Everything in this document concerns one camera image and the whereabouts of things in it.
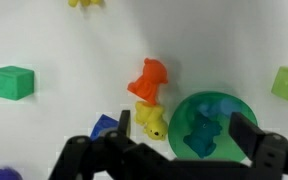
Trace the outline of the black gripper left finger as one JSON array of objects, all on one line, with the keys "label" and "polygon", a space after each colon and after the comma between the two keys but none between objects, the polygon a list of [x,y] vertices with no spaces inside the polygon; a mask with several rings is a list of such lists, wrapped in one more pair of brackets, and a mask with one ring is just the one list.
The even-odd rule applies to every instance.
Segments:
[{"label": "black gripper left finger", "polygon": [[91,140],[74,136],[67,140],[48,180],[93,180],[106,171],[114,180],[171,180],[170,162],[152,148],[128,137],[130,111],[122,110],[118,126]]}]

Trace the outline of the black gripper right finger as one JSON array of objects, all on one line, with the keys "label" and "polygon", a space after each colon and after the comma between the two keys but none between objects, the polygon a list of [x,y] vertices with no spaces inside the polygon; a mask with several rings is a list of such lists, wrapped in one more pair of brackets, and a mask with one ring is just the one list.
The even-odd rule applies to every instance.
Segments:
[{"label": "black gripper right finger", "polygon": [[229,135],[251,160],[246,166],[228,160],[174,160],[189,180],[282,180],[288,175],[288,140],[266,133],[246,116],[231,115]]}]

